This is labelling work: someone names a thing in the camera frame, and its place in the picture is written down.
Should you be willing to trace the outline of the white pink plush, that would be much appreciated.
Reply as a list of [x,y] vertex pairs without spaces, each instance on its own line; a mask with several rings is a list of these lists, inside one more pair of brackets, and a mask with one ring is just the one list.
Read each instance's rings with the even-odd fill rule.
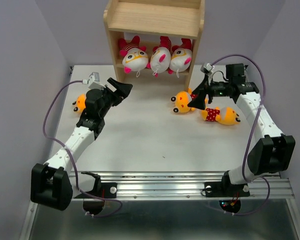
[[149,56],[146,53],[146,46],[140,46],[140,37],[135,35],[130,42],[124,38],[118,40],[119,55],[123,57],[122,65],[125,74],[136,72],[140,76],[142,70],[147,68]]
[[192,41],[188,38],[182,38],[181,42],[181,45],[172,46],[172,55],[167,70],[170,75],[176,73],[177,77],[181,72],[188,69],[193,55]]
[[152,75],[158,77],[165,72],[171,62],[172,43],[168,36],[160,36],[160,44],[155,46],[152,55],[147,64],[147,68],[152,70]]

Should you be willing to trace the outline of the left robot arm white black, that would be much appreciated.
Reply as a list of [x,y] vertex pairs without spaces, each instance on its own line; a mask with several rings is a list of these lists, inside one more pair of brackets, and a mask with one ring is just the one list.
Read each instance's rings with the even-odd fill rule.
[[109,78],[113,88],[98,79],[84,79],[88,85],[85,107],[66,142],[50,137],[61,148],[45,163],[37,163],[31,170],[30,200],[56,210],[65,210],[72,199],[83,190],[78,183],[72,184],[70,172],[76,171],[76,162],[84,151],[98,138],[105,126],[105,116],[110,108],[119,105],[131,93],[133,85]]

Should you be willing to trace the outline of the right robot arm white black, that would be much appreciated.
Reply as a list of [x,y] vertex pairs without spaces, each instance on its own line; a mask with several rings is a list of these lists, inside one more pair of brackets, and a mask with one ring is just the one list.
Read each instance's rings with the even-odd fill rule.
[[204,64],[200,70],[204,73],[204,79],[193,91],[196,97],[188,106],[205,110],[206,104],[212,103],[214,97],[229,97],[251,127],[249,138],[255,139],[254,147],[247,148],[240,166],[226,171],[221,181],[204,184],[205,196],[249,196],[248,183],[288,168],[296,141],[274,123],[264,107],[264,97],[260,95],[258,87],[246,80],[244,64],[228,64],[227,80],[219,82],[213,81],[214,67],[211,64]]

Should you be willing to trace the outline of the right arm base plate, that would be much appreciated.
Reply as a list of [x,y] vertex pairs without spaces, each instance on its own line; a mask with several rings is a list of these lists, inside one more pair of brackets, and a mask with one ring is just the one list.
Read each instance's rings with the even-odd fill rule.
[[207,198],[249,197],[250,191],[247,184],[224,185],[221,181],[208,181],[204,183],[201,195]]

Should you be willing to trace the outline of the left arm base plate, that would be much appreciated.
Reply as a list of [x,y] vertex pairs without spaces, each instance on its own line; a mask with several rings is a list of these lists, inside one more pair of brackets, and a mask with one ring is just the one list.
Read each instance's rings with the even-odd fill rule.
[[96,187],[92,187],[91,190],[87,191],[88,194],[106,199],[117,198],[117,183],[116,182],[102,182],[101,187],[97,190]]

